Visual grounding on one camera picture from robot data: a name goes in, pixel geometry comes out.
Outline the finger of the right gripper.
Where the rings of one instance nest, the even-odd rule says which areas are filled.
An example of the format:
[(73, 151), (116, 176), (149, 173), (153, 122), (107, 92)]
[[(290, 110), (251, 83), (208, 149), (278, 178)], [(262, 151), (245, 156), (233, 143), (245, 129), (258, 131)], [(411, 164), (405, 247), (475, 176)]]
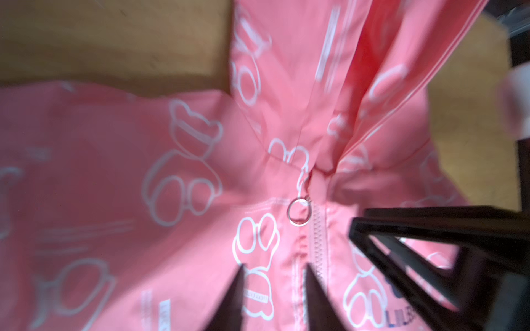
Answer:
[(529, 213), (497, 207), (457, 206), (426, 208), (369, 208), (364, 217), (378, 219), (477, 219), (488, 227), (506, 232), (528, 232)]
[[(350, 239), (432, 330), (529, 329), (529, 222), (525, 219), (355, 218)], [(451, 270), (400, 238), (459, 248)]]

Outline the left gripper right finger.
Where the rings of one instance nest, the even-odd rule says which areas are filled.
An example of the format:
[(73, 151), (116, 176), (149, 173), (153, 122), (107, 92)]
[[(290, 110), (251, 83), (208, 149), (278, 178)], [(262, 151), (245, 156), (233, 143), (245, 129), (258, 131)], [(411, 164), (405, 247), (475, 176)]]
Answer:
[(304, 280), (309, 330), (346, 331), (310, 264), (306, 265), (305, 271)]

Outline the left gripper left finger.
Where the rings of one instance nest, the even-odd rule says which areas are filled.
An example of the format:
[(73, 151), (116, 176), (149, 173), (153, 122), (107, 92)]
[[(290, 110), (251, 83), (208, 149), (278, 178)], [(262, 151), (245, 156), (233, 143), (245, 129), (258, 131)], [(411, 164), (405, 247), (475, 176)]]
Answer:
[(241, 331), (244, 280), (244, 265), (241, 265), (205, 331)]

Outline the pink hooded jacket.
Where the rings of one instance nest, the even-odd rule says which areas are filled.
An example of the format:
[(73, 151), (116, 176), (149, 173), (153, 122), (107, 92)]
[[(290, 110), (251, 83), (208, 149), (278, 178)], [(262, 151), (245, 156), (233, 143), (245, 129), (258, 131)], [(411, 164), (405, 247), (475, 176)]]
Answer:
[(465, 199), (427, 84), (484, 1), (236, 1), (230, 92), (1, 91), (1, 329), (203, 330), (244, 265), (245, 330), (426, 330), (349, 240), (367, 208)]

